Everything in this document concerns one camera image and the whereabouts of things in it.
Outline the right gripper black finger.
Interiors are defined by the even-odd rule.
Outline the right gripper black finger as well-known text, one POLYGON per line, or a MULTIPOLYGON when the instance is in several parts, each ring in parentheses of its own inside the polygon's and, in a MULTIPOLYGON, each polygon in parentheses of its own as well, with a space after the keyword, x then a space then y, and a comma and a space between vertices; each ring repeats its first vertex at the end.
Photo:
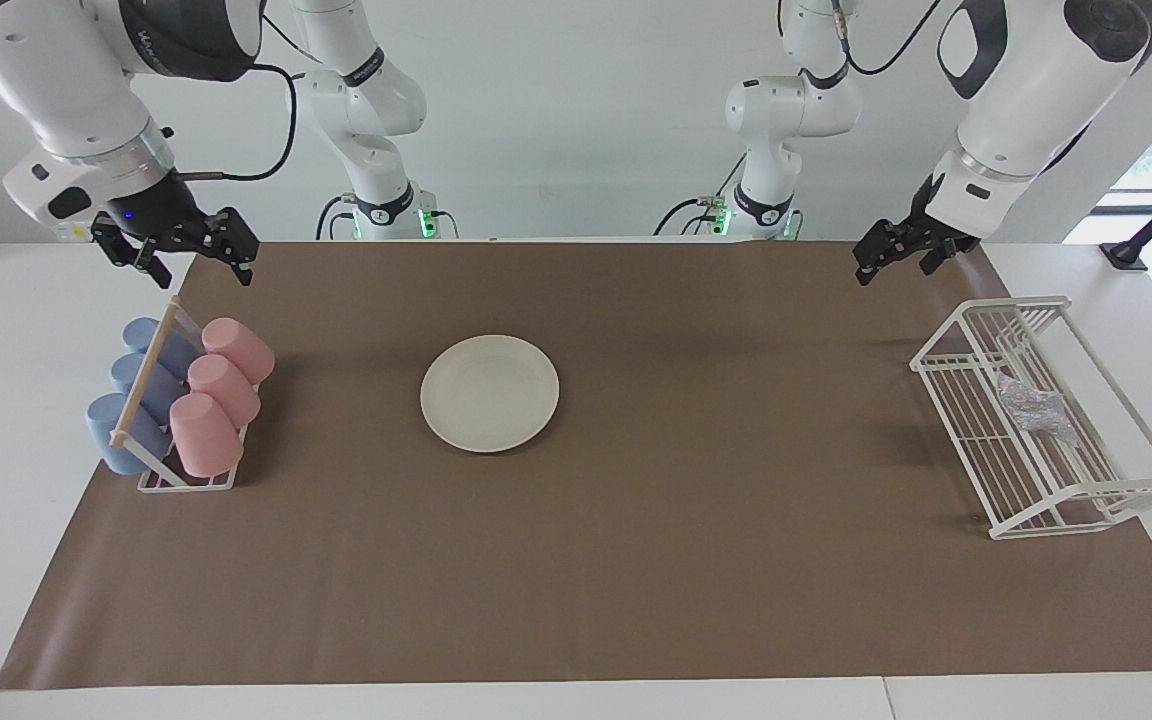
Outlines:
POLYGON ((141 251, 134 256, 132 268, 142 274, 146 274, 159 288, 169 288, 173 282, 170 270, 166 268, 164 262, 156 255, 156 240, 143 240, 141 251))
POLYGON ((238 283, 251 286, 260 241, 237 209, 221 209, 218 213, 218 249, 220 259, 229 266, 238 283))

